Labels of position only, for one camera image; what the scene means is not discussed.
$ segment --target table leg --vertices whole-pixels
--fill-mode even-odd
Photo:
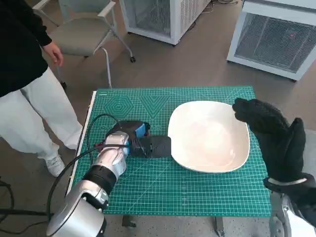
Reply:
[[[215,231],[219,237],[225,237],[224,223],[222,216],[215,217]]]
[[[130,215],[123,215],[123,219],[122,219],[122,226],[124,227],[136,227],[136,223],[131,221],[132,216]]]

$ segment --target gray floor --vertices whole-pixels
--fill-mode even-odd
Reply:
[[[131,64],[117,40],[107,44],[112,55],[112,80],[114,87],[155,87],[155,86],[213,86],[213,85],[252,85],[258,99],[279,107],[292,121],[301,117],[305,127],[316,130],[315,116],[315,75],[314,64],[297,83],[286,78],[252,69],[246,66],[227,63],[226,55],[237,20],[238,5],[215,5],[212,13],[202,14],[197,25],[172,47],[166,43],[136,35],[125,35],[133,49],[137,62]],[[60,15],[57,5],[52,3],[48,11],[55,17]],[[122,17],[117,14],[121,32],[124,32]],[[78,115],[84,122],[87,106],[93,90],[107,87],[105,59],[102,53],[83,60],[80,57],[66,56],[63,77],[68,84],[67,94]],[[61,145],[60,153],[65,162],[70,161],[74,152]],[[9,182],[15,193],[16,208],[44,210],[46,197],[54,180],[42,160],[33,154],[22,154],[12,150],[3,140],[0,141],[2,180]],[[61,203],[67,178],[56,190],[53,206]],[[0,208],[9,205],[8,195],[0,190]],[[136,217],[138,228],[125,229],[120,226],[120,216],[109,216],[108,236],[122,237],[182,237],[216,236],[212,219],[208,217]],[[40,217],[9,217],[2,228],[18,231],[26,225],[40,221]],[[225,218],[227,236],[267,237],[266,218]],[[23,236],[43,237],[45,225],[33,227]]]

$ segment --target black glove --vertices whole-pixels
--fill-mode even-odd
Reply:
[[[233,110],[235,117],[247,123],[258,139],[270,178],[291,182],[303,177],[306,137],[300,118],[289,126],[277,108],[256,99],[237,98]]]
[[[233,104],[235,117],[246,122],[258,139],[268,176],[280,182],[301,178],[299,184],[277,185],[264,180],[264,185],[275,192],[287,194],[298,216],[316,227],[316,183],[312,175],[302,173],[305,132],[303,121],[296,118],[289,126],[281,112],[268,103],[237,98]]]

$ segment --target black sweater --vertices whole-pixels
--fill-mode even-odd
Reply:
[[[0,0],[0,97],[46,71],[40,46],[50,42],[41,18],[24,0]]]

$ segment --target caster wheel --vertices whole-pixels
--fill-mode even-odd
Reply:
[[[135,57],[130,57],[130,62],[131,62],[131,63],[135,63],[135,62],[136,62]]]
[[[123,219],[122,219],[122,226],[123,227],[132,227],[135,228],[136,227],[136,223],[131,221],[131,216],[128,215],[124,215]]]
[[[217,235],[218,235],[219,237],[225,237],[225,232],[222,231],[222,230],[218,230],[218,231],[217,231]]]
[[[61,82],[60,83],[61,86],[63,87],[64,91],[67,89],[67,84],[65,82]]]

